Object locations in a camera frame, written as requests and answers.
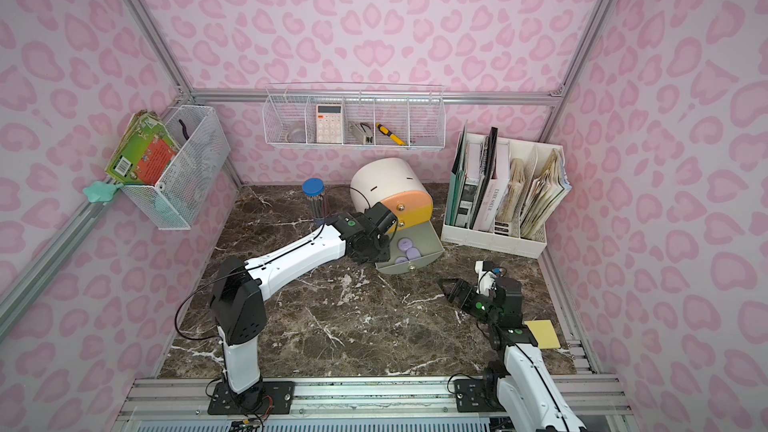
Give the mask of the orange top drawer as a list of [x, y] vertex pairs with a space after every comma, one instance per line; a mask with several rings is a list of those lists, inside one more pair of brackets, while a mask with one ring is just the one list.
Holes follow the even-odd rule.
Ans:
[[427, 212], [433, 210], [433, 201], [429, 193], [423, 190], [407, 190], [392, 194], [380, 200], [395, 213]]

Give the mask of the green bottom drawer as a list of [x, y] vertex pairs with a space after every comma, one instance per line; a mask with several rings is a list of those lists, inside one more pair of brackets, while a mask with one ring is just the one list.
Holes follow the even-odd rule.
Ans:
[[389, 243], [390, 259], [377, 262], [382, 274], [398, 275], [414, 271], [435, 262], [444, 253], [444, 247], [431, 222], [407, 228], [397, 227]]

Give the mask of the white drawer cabinet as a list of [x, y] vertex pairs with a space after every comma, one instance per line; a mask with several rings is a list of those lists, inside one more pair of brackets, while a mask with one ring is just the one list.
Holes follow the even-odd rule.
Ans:
[[363, 166], [353, 176], [350, 190], [358, 212], [392, 194], [407, 190], [427, 192], [412, 167], [401, 158], [384, 158]]

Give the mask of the yellow drawer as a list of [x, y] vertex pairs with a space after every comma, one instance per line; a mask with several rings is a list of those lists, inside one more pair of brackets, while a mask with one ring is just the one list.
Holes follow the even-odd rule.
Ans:
[[400, 203], [396, 206], [395, 213], [398, 218], [398, 228], [407, 229], [425, 222], [430, 222], [433, 213], [433, 204], [430, 201]]

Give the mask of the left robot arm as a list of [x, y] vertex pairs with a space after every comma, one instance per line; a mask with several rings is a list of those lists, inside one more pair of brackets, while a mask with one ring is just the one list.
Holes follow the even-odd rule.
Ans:
[[257, 403], [264, 395], [258, 336], [267, 324], [267, 300], [306, 273], [344, 257], [359, 264], [388, 260], [388, 232], [396, 225], [396, 215], [377, 202], [362, 212], [334, 214], [317, 230], [271, 253], [221, 264], [209, 307], [233, 397]]

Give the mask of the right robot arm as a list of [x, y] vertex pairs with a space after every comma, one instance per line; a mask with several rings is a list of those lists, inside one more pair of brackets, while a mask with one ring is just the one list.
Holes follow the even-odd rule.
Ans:
[[448, 302], [476, 320], [499, 360], [484, 372], [486, 400], [501, 407], [518, 431], [585, 431], [543, 361], [538, 340], [523, 322], [522, 284], [482, 272], [475, 285], [440, 279]]

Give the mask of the yellow sticky note pad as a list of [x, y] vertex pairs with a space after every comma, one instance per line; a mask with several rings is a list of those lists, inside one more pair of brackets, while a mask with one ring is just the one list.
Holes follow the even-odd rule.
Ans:
[[524, 324], [536, 339], [539, 349], [554, 350], [561, 348], [557, 333], [550, 320], [530, 320], [525, 321]]

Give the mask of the white file organizer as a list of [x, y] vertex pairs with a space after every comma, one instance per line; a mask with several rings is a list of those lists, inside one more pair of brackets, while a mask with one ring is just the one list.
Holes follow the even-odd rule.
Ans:
[[572, 190], [560, 145], [463, 130], [450, 167], [444, 242], [538, 258], [546, 221]]

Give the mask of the clear tape roll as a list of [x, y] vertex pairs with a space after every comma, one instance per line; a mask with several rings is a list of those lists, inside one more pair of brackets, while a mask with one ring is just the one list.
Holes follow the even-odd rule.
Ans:
[[306, 144], [307, 132], [304, 127], [295, 127], [288, 131], [285, 136], [285, 141], [290, 144]]

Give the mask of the pink white calculator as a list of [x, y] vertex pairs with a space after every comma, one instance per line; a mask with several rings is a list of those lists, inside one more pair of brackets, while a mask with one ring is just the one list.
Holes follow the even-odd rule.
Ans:
[[320, 144], [343, 143], [343, 114], [341, 104], [316, 106], [316, 142]]

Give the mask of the green red booklet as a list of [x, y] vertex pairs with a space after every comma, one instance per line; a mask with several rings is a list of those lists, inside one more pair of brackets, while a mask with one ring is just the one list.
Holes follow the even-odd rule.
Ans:
[[159, 116], [142, 110], [129, 121], [105, 172], [119, 183], [154, 186], [179, 150]]

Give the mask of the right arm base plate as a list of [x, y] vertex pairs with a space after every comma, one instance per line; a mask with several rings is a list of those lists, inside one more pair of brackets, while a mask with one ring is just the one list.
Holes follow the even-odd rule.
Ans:
[[460, 413], [500, 412], [501, 405], [492, 398], [482, 379], [460, 375], [449, 379], [447, 389]]

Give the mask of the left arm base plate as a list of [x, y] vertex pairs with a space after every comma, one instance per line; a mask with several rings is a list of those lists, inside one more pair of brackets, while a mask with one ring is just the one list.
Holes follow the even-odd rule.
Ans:
[[287, 415], [290, 413], [296, 383], [260, 381], [242, 393], [234, 393], [226, 381], [210, 393], [207, 414], [216, 415]]

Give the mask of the white mesh wall basket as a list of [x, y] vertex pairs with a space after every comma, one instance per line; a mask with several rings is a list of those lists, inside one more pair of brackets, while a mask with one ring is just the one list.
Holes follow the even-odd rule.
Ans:
[[[182, 119], [190, 138], [182, 137]], [[189, 230], [196, 221], [230, 153], [215, 110], [179, 107], [166, 122], [180, 150], [154, 186], [125, 185], [122, 191], [161, 230]]]

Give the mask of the mint green wall hook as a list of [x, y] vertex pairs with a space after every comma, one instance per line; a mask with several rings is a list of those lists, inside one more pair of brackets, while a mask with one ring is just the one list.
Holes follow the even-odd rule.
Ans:
[[109, 203], [122, 188], [123, 183], [95, 181], [83, 189], [83, 194], [89, 203]]

